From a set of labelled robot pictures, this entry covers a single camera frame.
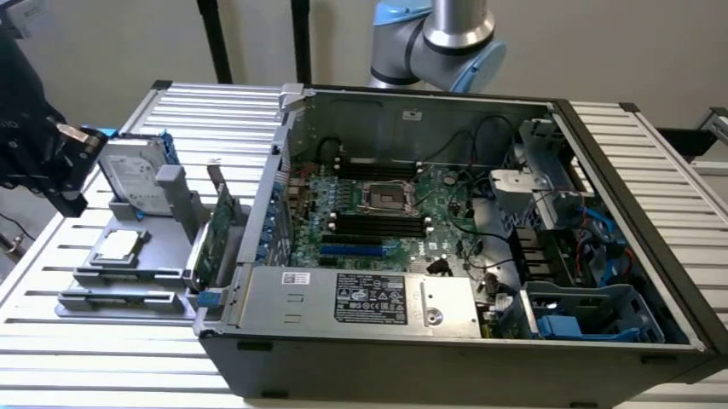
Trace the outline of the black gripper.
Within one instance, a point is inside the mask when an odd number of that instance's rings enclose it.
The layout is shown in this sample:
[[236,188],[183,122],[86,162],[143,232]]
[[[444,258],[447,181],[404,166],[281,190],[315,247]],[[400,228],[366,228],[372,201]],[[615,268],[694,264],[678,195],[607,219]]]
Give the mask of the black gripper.
[[80,216],[88,206],[80,190],[108,140],[100,130],[66,123],[12,35],[1,31],[1,187],[22,186],[62,216]]

